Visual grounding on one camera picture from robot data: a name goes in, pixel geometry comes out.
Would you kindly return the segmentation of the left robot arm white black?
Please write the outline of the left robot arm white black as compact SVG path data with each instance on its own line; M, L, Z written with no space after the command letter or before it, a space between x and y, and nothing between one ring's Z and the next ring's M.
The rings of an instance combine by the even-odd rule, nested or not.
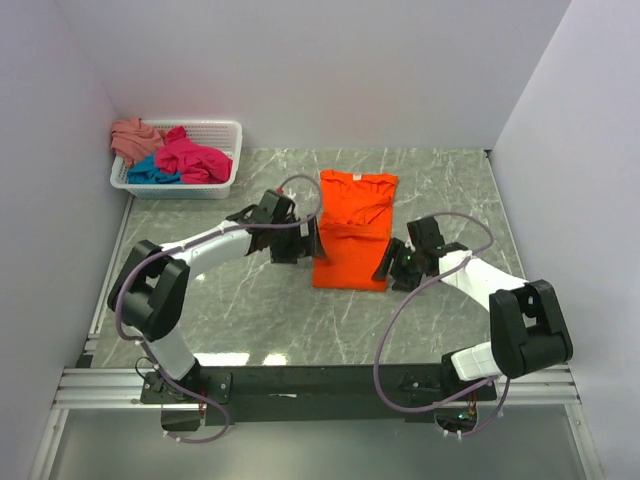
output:
M305 218L280 189L226 217L215 227L162 245L138 242L108 296L116 331L141 344L176 401L193 399L202 384L201 365L178 330L192 280L229 261L268 248L275 263L323 258L317 214Z

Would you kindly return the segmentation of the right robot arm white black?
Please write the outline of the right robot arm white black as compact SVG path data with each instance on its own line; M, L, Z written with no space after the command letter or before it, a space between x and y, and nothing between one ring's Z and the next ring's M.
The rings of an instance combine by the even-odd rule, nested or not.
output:
M409 240L391 238L372 274L393 280L395 291L413 292L428 280L456 288L489 314L490 339L443 356L439 387L460 399L474 381L517 379L572 359L574 349L554 287L528 281L480 259L480 249L448 242L434 215L407 224Z

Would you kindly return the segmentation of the orange t shirt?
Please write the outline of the orange t shirt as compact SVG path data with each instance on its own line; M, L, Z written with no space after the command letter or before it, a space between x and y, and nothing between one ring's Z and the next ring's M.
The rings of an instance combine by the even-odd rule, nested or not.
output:
M321 172L323 211L318 231L326 257L314 260L312 286L383 292L375 280L391 239L398 177L389 173Z

